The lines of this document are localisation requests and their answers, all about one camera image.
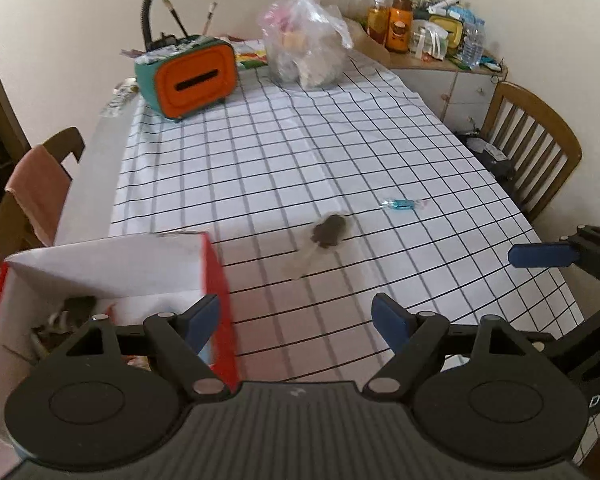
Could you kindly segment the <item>blue candy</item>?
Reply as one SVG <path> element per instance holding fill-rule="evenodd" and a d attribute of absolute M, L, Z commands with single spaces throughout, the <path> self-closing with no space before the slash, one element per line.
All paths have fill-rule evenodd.
<path fill-rule="evenodd" d="M 381 206 L 391 210 L 419 210 L 428 204 L 428 200 L 410 200 L 409 198 L 388 198 L 382 200 Z"/>

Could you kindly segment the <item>chocolate ice-cream shaped snack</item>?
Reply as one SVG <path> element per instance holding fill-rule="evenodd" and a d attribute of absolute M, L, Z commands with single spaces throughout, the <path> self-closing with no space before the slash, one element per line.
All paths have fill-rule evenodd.
<path fill-rule="evenodd" d="M 285 272 L 291 280 L 300 280 L 312 266 L 334 252 L 348 236 L 350 218 L 342 211 L 330 212 L 301 233 L 298 250 L 289 259 Z"/>

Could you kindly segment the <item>black item on chair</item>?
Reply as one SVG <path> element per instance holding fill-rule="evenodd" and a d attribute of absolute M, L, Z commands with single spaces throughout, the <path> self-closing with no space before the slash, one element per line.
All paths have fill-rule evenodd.
<path fill-rule="evenodd" d="M 498 182 L 513 180 L 515 169 L 512 161 L 496 146 L 479 136 L 477 131 L 457 133 L 455 136 Z"/>

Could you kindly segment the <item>wooden slatted chair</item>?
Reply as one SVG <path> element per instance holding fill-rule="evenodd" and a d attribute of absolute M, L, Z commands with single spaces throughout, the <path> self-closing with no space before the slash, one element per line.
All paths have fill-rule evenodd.
<path fill-rule="evenodd" d="M 513 165 L 505 189 L 531 222 L 539 218 L 582 159 L 581 145 L 554 108 L 531 91 L 499 82 L 480 136 Z"/>

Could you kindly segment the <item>red and white cardboard box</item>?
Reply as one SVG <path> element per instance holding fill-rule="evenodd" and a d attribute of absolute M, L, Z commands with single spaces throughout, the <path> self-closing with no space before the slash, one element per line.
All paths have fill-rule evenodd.
<path fill-rule="evenodd" d="M 219 297 L 221 317 L 204 356 L 215 374 L 235 387 L 230 291 L 208 234 L 107 237 L 8 257 L 0 270 L 0 430 L 9 393 L 33 367 L 31 328 L 66 299 L 92 296 L 96 312 L 131 325 L 160 311 L 182 313 L 205 294 Z"/>

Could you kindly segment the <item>white grid tablecloth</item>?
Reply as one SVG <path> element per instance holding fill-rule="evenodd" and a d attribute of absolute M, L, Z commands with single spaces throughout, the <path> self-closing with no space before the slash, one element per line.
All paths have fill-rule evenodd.
<path fill-rule="evenodd" d="M 531 224 L 498 182 L 400 79 L 352 54 L 335 87 L 279 87 L 245 70 L 225 102 L 182 122 L 133 106 L 111 235 L 201 231 L 230 289 L 247 380 L 366 382 L 391 353 L 370 304 L 562 336 L 582 314 L 562 274 L 515 269 Z M 391 210 L 388 198 L 428 200 Z M 301 233 L 330 212 L 343 243 L 300 280 Z"/>

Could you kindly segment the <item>white sideboard cabinet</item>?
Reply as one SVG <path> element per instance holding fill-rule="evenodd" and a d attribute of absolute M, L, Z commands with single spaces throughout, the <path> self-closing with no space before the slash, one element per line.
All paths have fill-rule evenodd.
<path fill-rule="evenodd" d="M 462 70 L 447 58 L 424 61 L 407 54 L 391 53 L 371 40 L 360 24 L 348 18 L 344 20 L 355 49 L 397 74 L 450 130 L 467 132 L 482 126 L 495 86 L 507 77 L 504 64 L 499 72 L 483 66 Z"/>

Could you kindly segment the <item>wooden chair with pink cloth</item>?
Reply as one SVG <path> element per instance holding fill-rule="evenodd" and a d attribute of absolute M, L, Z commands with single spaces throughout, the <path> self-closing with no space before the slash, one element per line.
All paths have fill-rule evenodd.
<path fill-rule="evenodd" d="M 62 162 L 79 160 L 84 148 L 78 128 L 69 127 L 20 159 L 0 203 L 0 265 L 17 252 L 54 244 L 72 182 Z"/>

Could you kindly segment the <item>clear water bottle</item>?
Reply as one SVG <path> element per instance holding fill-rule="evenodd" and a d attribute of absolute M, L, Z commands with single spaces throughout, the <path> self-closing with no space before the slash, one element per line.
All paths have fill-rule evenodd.
<path fill-rule="evenodd" d="M 480 65 L 483 55 L 484 38 L 486 38 L 484 34 L 484 21 L 481 18 L 477 18 L 473 23 L 465 24 L 465 36 L 460 58 L 470 70 L 474 70 Z"/>

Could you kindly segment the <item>pink cloth on chair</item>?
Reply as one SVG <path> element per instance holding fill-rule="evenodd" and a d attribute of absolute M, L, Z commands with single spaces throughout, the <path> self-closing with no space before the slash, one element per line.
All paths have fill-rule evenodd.
<path fill-rule="evenodd" d="M 65 168 L 43 145 L 20 159 L 6 184 L 5 190 L 14 196 L 45 246 L 54 244 L 70 185 Z"/>

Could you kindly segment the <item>yellow-lidded container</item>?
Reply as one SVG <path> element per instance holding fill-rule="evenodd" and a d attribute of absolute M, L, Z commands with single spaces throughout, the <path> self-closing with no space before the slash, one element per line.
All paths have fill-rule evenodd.
<path fill-rule="evenodd" d="M 460 46 L 464 30 L 464 25 L 461 21 L 442 15 L 431 15 L 429 21 L 440 26 L 448 33 L 449 50 L 456 50 Z"/>

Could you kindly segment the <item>amber glass bottle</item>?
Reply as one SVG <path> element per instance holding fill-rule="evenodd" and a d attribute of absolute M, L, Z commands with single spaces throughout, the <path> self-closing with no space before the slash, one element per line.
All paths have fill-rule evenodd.
<path fill-rule="evenodd" d="M 386 0 L 372 0 L 367 10 L 367 35 L 382 46 L 386 41 L 389 12 Z"/>

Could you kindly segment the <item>clear plastic bag with goods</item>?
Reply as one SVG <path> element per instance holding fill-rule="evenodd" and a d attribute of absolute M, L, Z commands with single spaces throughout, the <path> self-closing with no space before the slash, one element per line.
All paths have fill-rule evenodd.
<path fill-rule="evenodd" d="M 334 86 L 353 48 L 348 25 L 336 6 L 320 0 L 276 0 L 259 26 L 272 81 L 309 91 Z"/>

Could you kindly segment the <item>paint brush right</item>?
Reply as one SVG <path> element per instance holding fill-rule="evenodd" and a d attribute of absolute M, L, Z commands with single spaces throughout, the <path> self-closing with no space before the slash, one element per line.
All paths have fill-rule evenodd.
<path fill-rule="evenodd" d="M 208 7 L 207 17 L 206 17 L 206 20 L 204 21 L 204 28 L 202 29 L 202 32 L 201 32 L 202 36 L 208 35 L 208 31 L 211 26 L 212 18 L 213 18 L 213 15 L 214 15 L 214 12 L 215 12 L 215 9 L 217 6 L 218 6 L 218 3 L 216 1 L 213 1 L 212 3 L 210 3 L 210 6 Z"/>

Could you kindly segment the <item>paint brush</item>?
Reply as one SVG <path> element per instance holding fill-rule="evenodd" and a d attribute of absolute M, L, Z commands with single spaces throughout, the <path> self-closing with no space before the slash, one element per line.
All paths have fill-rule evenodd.
<path fill-rule="evenodd" d="M 217 6 L 218 6 L 218 3 L 216 1 L 213 1 L 212 3 L 210 3 L 210 6 L 208 7 L 207 17 L 206 17 L 206 20 L 204 21 L 204 28 L 202 29 L 202 32 L 201 32 L 202 36 L 208 35 L 208 31 L 211 26 L 212 18 L 213 18 L 213 15 L 214 15 L 214 12 L 215 12 L 215 9 Z"/>
<path fill-rule="evenodd" d="M 178 15 L 178 12 L 176 12 L 173 3 L 171 2 L 171 0 L 162 0 L 163 5 L 166 7 L 166 10 L 169 11 L 169 13 L 171 14 L 172 18 L 174 19 L 175 23 L 178 24 L 178 28 L 180 29 L 182 35 L 184 38 L 188 38 L 189 34 L 180 18 L 180 16 Z"/>

